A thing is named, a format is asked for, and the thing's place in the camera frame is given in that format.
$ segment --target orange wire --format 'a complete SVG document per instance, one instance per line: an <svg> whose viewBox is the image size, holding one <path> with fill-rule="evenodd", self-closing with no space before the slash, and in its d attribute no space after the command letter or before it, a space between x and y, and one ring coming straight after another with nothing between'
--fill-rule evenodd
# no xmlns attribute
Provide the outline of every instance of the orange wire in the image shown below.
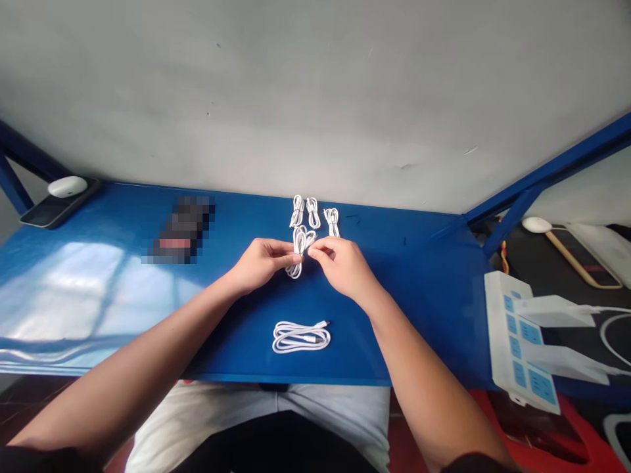
<svg viewBox="0 0 631 473"><path fill-rule="evenodd" d="M506 259L506 240L502 242L502 250L500 252L500 256L502 257L502 269L505 274L509 274L510 268L508 266L508 260Z"/></svg>

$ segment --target coiled white cable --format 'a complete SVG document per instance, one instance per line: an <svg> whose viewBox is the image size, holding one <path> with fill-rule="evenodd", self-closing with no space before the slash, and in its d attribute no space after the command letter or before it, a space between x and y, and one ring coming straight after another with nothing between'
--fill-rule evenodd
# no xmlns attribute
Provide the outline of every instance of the coiled white cable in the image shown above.
<svg viewBox="0 0 631 473"><path fill-rule="evenodd" d="M618 311L618 312L631 312L631 310L629 309L621 309L619 307L596 307L596 309L599 310L611 310L611 311ZM631 317L631 313L625 313L625 314L621 314L621 315L615 315L614 317L611 317L610 319L607 319L605 321L605 323L603 323L600 326L600 338L603 341L603 343L605 344L605 346L607 347L607 349L613 353L614 355L616 355L616 357L625 362L627 365L631 366L631 361L627 360L625 357L623 357L620 353L618 353L617 351L615 351L613 349L613 346L611 346L611 344L609 343L609 341L607 340L607 327L612 323L615 322L616 320L619 319L625 319L627 317ZM621 374L631 374L629 372L622 372Z"/></svg>
<svg viewBox="0 0 631 473"><path fill-rule="evenodd" d="M327 220L329 224L329 236L338 237L340 236L340 229L337 227L337 221L339 220L340 214L337 212L337 209L324 209L324 218Z"/></svg>
<svg viewBox="0 0 631 473"><path fill-rule="evenodd" d="M274 352L281 354L326 348L331 342L331 334L324 328L328 324L322 321L309 327L293 322L278 322L274 327L274 343L271 347Z"/></svg>
<svg viewBox="0 0 631 473"><path fill-rule="evenodd" d="M294 253L302 254L305 252L307 248L314 242L317 235L316 232L311 230L307 231L307 227L304 225L300 225L294 228ZM287 266L285 268L287 275L291 279L298 279L300 274L302 273L302 262L293 264L291 266Z"/></svg>
<svg viewBox="0 0 631 473"><path fill-rule="evenodd" d="M289 228L295 228L302 224L302 211L304 210L304 200L300 195L294 196L294 212L291 214Z"/></svg>
<svg viewBox="0 0 631 473"><path fill-rule="evenodd" d="M317 200L315 197L307 197L307 212L309 212L309 226L313 229L320 228L320 217L317 214Z"/></svg>

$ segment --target gray shorts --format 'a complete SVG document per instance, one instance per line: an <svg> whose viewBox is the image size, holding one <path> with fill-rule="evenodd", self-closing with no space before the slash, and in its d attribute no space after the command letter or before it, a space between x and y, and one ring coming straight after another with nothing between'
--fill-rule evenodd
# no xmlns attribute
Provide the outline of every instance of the gray shorts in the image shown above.
<svg viewBox="0 0 631 473"><path fill-rule="evenodd" d="M178 381L135 436L126 472L169 472L212 434L264 415L294 411L350 442L379 472L388 468L390 388Z"/></svg>

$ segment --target red stool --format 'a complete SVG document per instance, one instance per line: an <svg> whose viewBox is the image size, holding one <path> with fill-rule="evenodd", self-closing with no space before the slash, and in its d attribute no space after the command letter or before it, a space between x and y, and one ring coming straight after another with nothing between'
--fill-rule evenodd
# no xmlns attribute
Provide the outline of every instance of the red stool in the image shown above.
<svg viewBox="0 0 631 473"><path fill-rule="evenodd" d="M563 429L555 429L556 424L559 424L558 420L563 419L555 414L537 411L536 422L525 426L530 442L528 445L512 439L502 428L502 422L506 427L506 421L498 418L489 396L504 396L508 399L505 393L489 394L486 391L472 390L470 394L489 418L520 467L542 473L624 473L624 467L611 447L600 438L589 422L578 415L566 397L558 395L561 414L567 421L562 423L569 423L573 431L563 432ZM515 405L515 409L524 408Z"/></svg>

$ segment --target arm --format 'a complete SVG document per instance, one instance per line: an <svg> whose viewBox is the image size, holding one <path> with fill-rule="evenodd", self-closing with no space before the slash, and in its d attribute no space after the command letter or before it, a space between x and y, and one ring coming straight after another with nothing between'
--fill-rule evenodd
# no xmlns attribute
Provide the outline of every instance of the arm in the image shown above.
<svg viewBox="0 0 631 473"><path fill-rule="evenodd" d="M166 396L230 306L300 260L291 243L257 238L234 268L75 381L9 445L75 447L105 464Z"/></svg>
<svg viewBox="0 0 631 473"><path fill-rule="evenodd" d="M442 468L477 452L514 468L478 405L379 284L357 245L327 237L308 253L331 285L370 318L396 397L428 466Z"/></svg>

